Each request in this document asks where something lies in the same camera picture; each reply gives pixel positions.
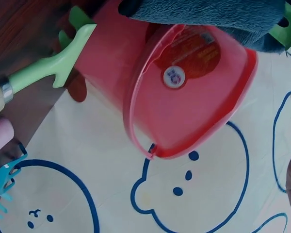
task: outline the red bucket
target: red bucket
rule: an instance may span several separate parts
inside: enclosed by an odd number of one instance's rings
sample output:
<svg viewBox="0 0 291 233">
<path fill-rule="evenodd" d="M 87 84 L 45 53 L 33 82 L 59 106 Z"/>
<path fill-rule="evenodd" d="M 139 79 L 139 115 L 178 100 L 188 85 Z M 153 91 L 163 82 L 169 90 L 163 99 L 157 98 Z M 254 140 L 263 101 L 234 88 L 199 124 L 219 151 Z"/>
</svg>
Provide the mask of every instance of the red bucket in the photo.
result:
<svg viewBox="0 0 291 233">
<path fill-rule="evenodd" d="M 153 25 L 119 15 L 108 1 L 76 68 L 120 111 L 147 158 L 191 151 L 236 111 L 257 54 L 216 27 Z M 134 123 L 155 143 L 147 152 Z"/>
</svg>

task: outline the wooden table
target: wooden table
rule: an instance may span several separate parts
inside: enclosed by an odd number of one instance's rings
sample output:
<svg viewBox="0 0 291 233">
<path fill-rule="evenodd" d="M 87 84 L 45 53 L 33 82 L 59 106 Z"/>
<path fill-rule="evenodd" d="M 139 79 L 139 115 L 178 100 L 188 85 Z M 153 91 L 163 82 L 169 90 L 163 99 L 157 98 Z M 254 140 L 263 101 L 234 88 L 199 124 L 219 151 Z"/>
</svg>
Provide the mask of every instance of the wooden table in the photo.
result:
<svg viewBox="0 0 291 233">
<path fill-rule="evenodd" d="M 105 0 L 0 0 L 0 75 L 9 75 L 57 50 L 58 32 L 73 37 L 69 10 L 79 6 L 93 16 Z M 11 120 L 16 137 L 27 145 L 60 97 L 47 77 L 17 93 L 2 114 Z"/>
</svg>

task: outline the gray fleece fabric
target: gray fleece fabric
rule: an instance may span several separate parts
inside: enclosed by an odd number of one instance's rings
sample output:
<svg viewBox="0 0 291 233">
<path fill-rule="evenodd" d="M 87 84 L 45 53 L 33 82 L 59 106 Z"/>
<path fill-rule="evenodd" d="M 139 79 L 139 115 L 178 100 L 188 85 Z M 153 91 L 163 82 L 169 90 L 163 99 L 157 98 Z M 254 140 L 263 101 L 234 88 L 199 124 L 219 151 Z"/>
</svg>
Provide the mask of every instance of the gray fleece fabric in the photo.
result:
<svg viewBox="0 0 291 233">
<path fill-rule="evenodd" d="M 284 0 L 123 0 L 119 13 L 152 23 L 217 26 L 248 48 L 284 51 L 268 34 L 284 16 Z"/>
</svg>

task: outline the bucket label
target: bucket label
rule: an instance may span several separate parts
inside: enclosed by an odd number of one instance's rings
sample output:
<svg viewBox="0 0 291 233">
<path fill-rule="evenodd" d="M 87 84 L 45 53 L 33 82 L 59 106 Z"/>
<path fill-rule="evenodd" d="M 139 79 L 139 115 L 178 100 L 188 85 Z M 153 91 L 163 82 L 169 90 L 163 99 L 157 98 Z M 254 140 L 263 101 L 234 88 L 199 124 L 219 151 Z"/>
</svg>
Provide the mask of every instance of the bucket label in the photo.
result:
<svg viewBox="0 0 291 233">
<path fill-rule="evenodd" d="M 171 66 L 165 70 L 163 81 L 166 86 L 178 89 L 185 83 L 185 73 L 181 67 Z"/>
<path fill-rule="evenodd" d="M 177 89 L 212 72 L 220 58 L 220 46 L 205 26 L 186 26 L 154 63 L 162 70 L 163 83 Z"/>
</svg>

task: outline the bucket handle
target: bucket handle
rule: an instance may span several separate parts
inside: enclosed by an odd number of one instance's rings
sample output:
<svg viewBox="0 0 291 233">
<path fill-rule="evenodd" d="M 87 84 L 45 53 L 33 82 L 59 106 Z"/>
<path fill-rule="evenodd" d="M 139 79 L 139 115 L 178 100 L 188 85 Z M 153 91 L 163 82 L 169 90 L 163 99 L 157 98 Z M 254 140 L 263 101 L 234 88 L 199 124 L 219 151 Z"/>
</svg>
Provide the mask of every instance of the bucket handle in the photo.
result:
<svg viewBox="0 0 291 233">
<path fill-rule="evenodd" d="M 128 91 L 126 92 L 126 96 L 124 97 L 123 103 L 123 121 L 125 131 L 133 142 L 133 144 L 147 157 L 147 159 L 151 160 L 157 153 L 157 146 L 152 148 L 151 150 L 146 151 L 144 147 L 140 144 L 139 140 L 136 137 L 134 125 L 133 125 L 133 115 L 135 110 L 135 104 L 137 99 L 137 94 L 140 88 L 140 84 L 143 78 L 143 73 L 147 70 L 150 64 L 155 59 L 153 57 L 158 58 L 158 50 L 160 50 L 159 55 L 163 52 L 163 50 L 170 45 L 175 37 L 183 31 L 185 25 L 162 25 L 150 38 L 147 42 L 143 53 L 141 54 L 136 66 L 133 69 L 133 74 L 131 76 L 131 81 L 128 86 Z"/>
</svg>

